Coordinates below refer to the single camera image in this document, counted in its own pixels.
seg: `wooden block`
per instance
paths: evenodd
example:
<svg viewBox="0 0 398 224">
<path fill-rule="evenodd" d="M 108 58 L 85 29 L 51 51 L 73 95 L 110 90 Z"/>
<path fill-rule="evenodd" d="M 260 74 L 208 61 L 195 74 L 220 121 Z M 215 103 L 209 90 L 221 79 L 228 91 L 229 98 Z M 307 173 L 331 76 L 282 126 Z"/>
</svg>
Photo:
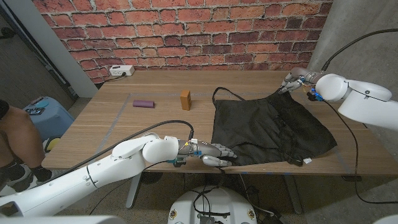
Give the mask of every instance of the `wooden block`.
<svg viewBox="0 0 398 224">
<path fill-rule="evenodd" d="M 191 92 L 189 90 L 182 90 L 181 95 L 181 106 L 183 110 L 189 110 L 191 108 Z"/>
</svg>

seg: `purple object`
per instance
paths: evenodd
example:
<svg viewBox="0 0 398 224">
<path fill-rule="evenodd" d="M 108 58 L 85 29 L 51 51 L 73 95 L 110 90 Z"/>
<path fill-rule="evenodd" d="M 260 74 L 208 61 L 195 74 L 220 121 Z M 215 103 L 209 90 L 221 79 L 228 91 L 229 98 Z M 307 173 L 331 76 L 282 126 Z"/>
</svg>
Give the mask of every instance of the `purple object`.
<svg viewBox="0 0 398 224">
<path fill-rule="evenodd" d="M 146 107 L 146 108 L 155 108 L 155 102 L 147 101 L 147 100 L 134 100 L 132 102 L 133 107 Z"/>
</svg>

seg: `blue stool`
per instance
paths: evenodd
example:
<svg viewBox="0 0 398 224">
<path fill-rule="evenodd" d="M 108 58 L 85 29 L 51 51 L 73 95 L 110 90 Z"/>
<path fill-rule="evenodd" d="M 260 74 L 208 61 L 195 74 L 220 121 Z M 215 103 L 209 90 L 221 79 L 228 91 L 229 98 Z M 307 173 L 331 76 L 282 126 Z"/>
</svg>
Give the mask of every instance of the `blue stool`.
<svg viewBox="0 0 398 224">
<path fill-rule="evenodd" d="M 53 136 L 62 136 L 74 122 L 70 113 L 57 100 L 47 96 L 26 106 L 24 111 L 30 114 L 42 141 Z"/>
</svg>

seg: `person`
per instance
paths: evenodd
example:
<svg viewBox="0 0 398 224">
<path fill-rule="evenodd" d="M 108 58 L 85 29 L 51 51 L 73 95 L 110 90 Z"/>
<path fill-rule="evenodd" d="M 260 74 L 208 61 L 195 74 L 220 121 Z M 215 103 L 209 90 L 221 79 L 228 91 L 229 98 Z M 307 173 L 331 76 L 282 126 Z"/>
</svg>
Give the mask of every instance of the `person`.
<svg viewBox="0 0 398 224">
<path fill-rule="evenodd" d="M 40 133 L 29 114 L 0 100 L 0 172 L 9 180 L 7 185 L 21 192 L 29 187 L 33 175 L 38 185 L 58 175 L 59 170 L 42 167 L 44 158 Z"/>
</svg>

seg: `electrical outlet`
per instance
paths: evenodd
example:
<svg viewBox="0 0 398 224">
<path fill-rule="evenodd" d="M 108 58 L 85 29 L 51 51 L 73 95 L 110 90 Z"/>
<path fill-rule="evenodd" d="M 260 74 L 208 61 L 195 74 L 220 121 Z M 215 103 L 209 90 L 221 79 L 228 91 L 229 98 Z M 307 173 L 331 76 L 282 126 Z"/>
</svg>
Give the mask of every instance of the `electrical outlet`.
<svg viewBox="0 0 398 224">
<path fill-rule="evenodd" d="M 109 71 L 112 76 L 121 76 L 123 72 L 126 72 L 126 76 L 131 76 L 134 73 L 134 67 L 132 65 L 113 65 Z"/>
</svg>

